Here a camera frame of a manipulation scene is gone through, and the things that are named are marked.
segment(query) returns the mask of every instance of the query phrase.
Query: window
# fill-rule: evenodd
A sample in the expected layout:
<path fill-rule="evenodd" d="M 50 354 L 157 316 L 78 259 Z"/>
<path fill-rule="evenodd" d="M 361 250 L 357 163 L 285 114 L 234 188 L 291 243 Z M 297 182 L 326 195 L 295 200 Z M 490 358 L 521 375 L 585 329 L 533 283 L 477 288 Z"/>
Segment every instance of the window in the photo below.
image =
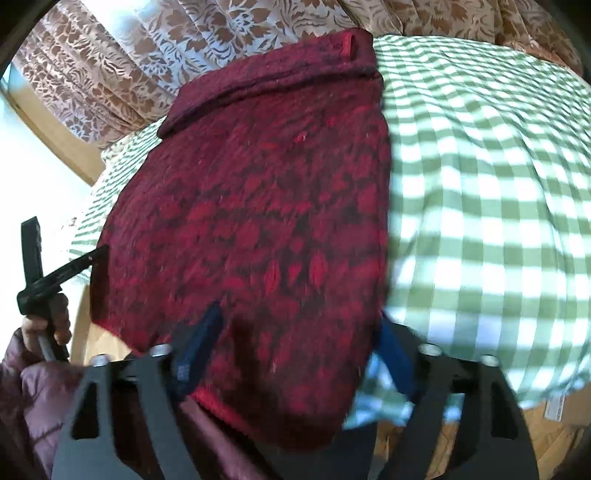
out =
<path fill-rule="evenodd" d="M 76 214 L 90 187 L 24 124 L 4 95 L 0 95 L 0 145 L 0 352 L 4 352 L 21 323 L 15 301 L 25 285 L 21 222 L 35 215 L 39 218 L 43 269 L 49 273 L 61 267 L 68 261 L 61 226 Z M 75 312 L 82 289 L 75 280 L 63 287 L 70 297 L 70 305 L 74 305 L 70 311 Z"/>
<path fill-rule="evenodd" d="M 6 68 L 4 73 L 2 74 L 2 79 L 0 80 L 0 89 L 4 92 L 8 90 L 8 78 L 10 77 L 10 65 Z"/>

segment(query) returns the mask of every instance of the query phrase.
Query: hand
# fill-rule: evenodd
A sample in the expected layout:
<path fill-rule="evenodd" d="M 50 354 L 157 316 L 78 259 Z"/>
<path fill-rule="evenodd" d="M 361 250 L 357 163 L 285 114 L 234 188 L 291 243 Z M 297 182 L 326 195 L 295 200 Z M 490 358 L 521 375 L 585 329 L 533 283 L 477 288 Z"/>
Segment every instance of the hand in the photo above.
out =
<path fill-rule="evenodd" d="M 72 338 L 70 315 L 68 313 L 68 298 L 63 293 L 59 293 L 50 300 L 49 306 L 56 328 L 54 335 L 56 342 L 59 345 L 66 345 Z M 41 353 L 37 334 L 45 331 L 46 328 L 47 320 L 41 317 L 28 315 L 22 319 L 22 339 L 25 347 L 40 357 L 43 357 L 43 354 Z"/>

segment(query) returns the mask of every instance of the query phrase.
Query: fabric fold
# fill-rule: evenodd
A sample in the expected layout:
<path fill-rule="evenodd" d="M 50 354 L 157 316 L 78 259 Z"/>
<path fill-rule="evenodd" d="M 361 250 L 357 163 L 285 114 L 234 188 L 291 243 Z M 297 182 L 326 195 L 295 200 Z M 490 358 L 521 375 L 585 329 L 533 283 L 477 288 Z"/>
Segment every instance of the fabric fold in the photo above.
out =
<path fill-rule="evenodd" d="M 182 129 L 186 122 L 245 98 L 294 88 L 331 75 L 371 76 L 376 69 L 371 39 L 371 34 L 364 30 L 347 30 L 289 46 L 289 55 L 284 48 L 271 51 L 265 55 L 264 69 L 259 68 L 259 62 L 244 59 L 211 72 L 199 82 L 180 89 L 158 136 L 166 138 Z"/>

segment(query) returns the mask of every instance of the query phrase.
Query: red knit sweater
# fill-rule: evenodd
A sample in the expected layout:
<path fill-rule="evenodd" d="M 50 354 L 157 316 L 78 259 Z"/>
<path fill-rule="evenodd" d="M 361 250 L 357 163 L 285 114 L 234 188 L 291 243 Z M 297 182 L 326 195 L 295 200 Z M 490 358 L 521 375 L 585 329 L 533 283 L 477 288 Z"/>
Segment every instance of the red knit sweater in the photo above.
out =
<path fill-rule="evenodd" d="M 93 320 L 135 350 L 222 301 L 193 395 L 255 440 L 329 442 L 361 381 L 387 265 L 381 92 L 362 30 L 194 80 L 100 237 Z"/>

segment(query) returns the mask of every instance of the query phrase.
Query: maroon down jacket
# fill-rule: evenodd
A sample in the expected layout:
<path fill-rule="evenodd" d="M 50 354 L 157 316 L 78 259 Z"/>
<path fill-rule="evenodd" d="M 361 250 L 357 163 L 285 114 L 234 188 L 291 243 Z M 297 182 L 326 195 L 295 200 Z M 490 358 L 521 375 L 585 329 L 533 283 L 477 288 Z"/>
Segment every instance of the maroon down jacket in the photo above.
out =
<path fill-rule="evenodd" d="M 0 365 L 2 478 L 20 477 L 11 475 L 11 465 L 23 456 L 39 478 L 51 478 L 60 430 L 82 372 L 82 367 L 68 363 L 41 361 L 25 349 L 20 330 L 15 333 Z M 145 441 L 148 438 L 145 424 L 134 421 L 139 414 L 136 397 L 125 393 L 113 399 L 118 455 L 124 463 L 145 475 L 154 471 L 156 461 L 149 440 Z M 242 439 L 209 417 L 193 400 L 181 405 L 177 421 L 203 479 L 277 478 L 263 460 L 252 459 L 244 453 L 245 448 L 239 445 Z M 5 448 L 7 440 L 9 449 Z"/>

